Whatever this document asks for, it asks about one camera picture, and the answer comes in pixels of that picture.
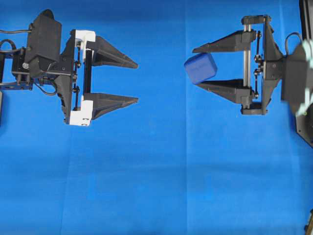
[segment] white bracket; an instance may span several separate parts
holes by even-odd
[[[78,42],[80,42],[81,50],[83,51],[83,62],[85,62],[86,58],[86,50],[90,50],[86,48],[87,41],[95,42],[96,41],[96,33],[94,31],[88,30],[76,30],[75,31],[75,46],[77,47]]]
[[[75,126],[89,126],[92,119],[93,101],[84,100],[82,95],[81,107],[79,111],[71,111],[69,124]]]

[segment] blue foam block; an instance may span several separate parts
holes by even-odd
[[[189,58],[185,64],[185,70],[195,85],[216,75],[217,66],[210,53],[201,53]]]

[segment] bolt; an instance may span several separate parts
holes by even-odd
[[[27,70],[27,69],[29,69],[29,64],[28,63],[23,63],[22,67]]]

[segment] blue fabric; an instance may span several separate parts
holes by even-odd
[[[313,208],[313,150],[294,132],[280,87],[269,114],[190,83],[192,49],[269,14],[274,38],[301,31],[294,0],[2,1],[0,29],[27,28],[44,9],[97,35],[139,69],[93,68],[92,90],[139,97],[89,128],[63,124],[57,97],[4,92],[0,234],[302,235]],[[25,46],[26,35],[1,35]],[[290,39],[290,51],[296,39]],[[242,54],[214,55],[216,79],[242,77]],[[79,83],[82,86],[80,69]],[[5,80],[13,80],[10,63]]]

